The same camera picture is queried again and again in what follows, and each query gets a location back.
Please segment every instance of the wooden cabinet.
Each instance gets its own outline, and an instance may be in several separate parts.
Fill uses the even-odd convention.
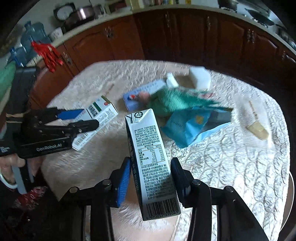
[[[64,43],[79,71],[100,61],[144,59],[132,16],[94,26]]]
[[[169,11],[175,62],[201,65],[205,51],[206,16],[195,9]]]
[[[253,80],[268,84],[277,71],[279,46],[259,30],[248,29],[241,73]]]
[[[143,52],[147,60],[174,61],[169,11],[134,14]]]
[[[145,59],[137,26],[132,16],[108,22],[111,44],[115,60]]]
[[[218,19],[216,65],[223,71],[238,71],[244,47],[245,28],[229,20]]]
[[[73,57],[66,50],[65,46],[61,45],[58,47],[58,49],[60,50],[64,64],[69,68],[73,76],[78,75],[80,71],[76,66],[76,64],[74,63]]]
[[[59,46],[57,50],[62,55],[67,54],[63,45]],[[46,107],[72,80],[74,74],[70,71],[65,59],[63,61],[64,64],[62,66],[57,65],[54,73],[48,70],[43,60],[37,64],[41,70],[30,95],[32,109]]]
[[[205,41],[205,65],[215,66],[216,51],[218,45],[218,19],[215,13],[206,12],[206,41]]]
[[[281,71],[280,76],[288,81],[289,86],[295,89],[294,81],[296,79],[296,56],[290,50],[284,48],[281,52]]]
[[[94,26],[64,43],[79,71],[95,62],[114,60],[106,27],[105,24]]]

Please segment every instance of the teal cloth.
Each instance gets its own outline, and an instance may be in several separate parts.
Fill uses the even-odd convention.
[[[0,70],[0,101],[2,101],[7,89],[11,86],[15,77],[15,62],[10,62],[4,69]]]
[[[203,107],[219,102],[203,99],[178,89],[163,88],[150,97],[147,107],[153,109],[157,116],[170,116],[175,110],[190,109],[195,106]]]

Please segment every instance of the clock face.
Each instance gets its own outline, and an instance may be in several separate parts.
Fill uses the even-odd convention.
[[[58,18],[58,20],[64,21],[69,17],[69,15],[72,12],[73,12],[73,9],[71,6],[61,7],[57,12],[57,18]]]

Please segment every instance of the frying pan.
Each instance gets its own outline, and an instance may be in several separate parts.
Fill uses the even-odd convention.
[[[260,12],[255,11],[255,10],[251,10],[251,9],[246,9],[246,10],[259,23],[263,23],[263,24],[265,24],[267,26],[273,26],[274,25],[274,22],[269,17],[266,17],[266,16],[262,15]]]

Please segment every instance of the carton logo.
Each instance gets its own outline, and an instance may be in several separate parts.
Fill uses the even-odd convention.
[[[135,118],[141,118],[143,116],[143,112],[139,111],[135,113]]]

